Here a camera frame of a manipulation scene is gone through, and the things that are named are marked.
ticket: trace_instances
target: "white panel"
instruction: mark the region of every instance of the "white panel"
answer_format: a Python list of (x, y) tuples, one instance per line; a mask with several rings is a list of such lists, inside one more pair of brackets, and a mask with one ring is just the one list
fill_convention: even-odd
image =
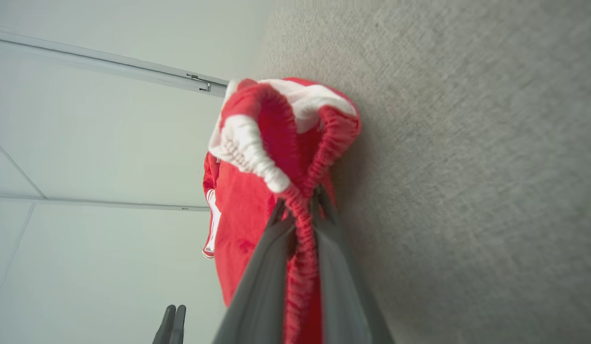
[(186, 344), (225, 313), (208, 213), (37, 205), (0, 293), (0, 344), (150, 343), (169, 304)]
[(30, 203), (0, 202), (0, 284), (7, 272), (30, 209)]
[(40, 197), (0, 151), (0, 196)]
[(249, 76), (271, 0), (0, 0), (0, 30), (229, 80)]
[(49, 198), (206, 205), (221, 102), (0, 49), (0, 144)]

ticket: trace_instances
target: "gray carpet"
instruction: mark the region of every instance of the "gray carpet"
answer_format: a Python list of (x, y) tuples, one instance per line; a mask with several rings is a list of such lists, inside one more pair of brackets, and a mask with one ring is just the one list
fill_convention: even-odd
[(333, 174), (396, 342), (591, 343), (591, 0), (278, 7), (285, 76), (361, 111)]

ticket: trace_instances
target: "metal hinge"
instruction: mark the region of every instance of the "metal hinge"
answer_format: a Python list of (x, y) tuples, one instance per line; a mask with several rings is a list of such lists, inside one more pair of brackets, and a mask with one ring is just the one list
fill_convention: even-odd
[(200, 91), (206, 91), (206, 92), (211, 91), (211, 83), (209, 81), (198, 78), (198, 76), (194, 75), (194, 74), (187, 74), (187, 76), (189, 76), (192, 80), (202, 81), (202, 82), (206, 83), (206, 88), (201, 88)]

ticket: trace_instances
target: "carpeted floor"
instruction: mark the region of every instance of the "carpeted floor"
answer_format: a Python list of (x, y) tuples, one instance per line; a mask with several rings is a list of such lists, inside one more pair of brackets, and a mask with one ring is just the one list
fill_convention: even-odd
[(274, 9), (256, 78), (343, 91), (333, 174), (397, 343), (591, 343), (591, 0)]

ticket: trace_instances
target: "red and white garment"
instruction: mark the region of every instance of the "red and white garment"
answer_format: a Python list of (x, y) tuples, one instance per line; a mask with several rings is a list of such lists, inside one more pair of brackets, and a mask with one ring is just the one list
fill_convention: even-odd
[(360, 130), (354, 104), (330, 87), (298, 78), (228, 85), (204, 163), (212, 220), (203, 253), (215, 257), (230, 305), (277, 199), (285, 199), (298, 239), (287, 265), (285, 343), (322, 341), (308, 200), (319, 183), (333, 198), (329, 167)]

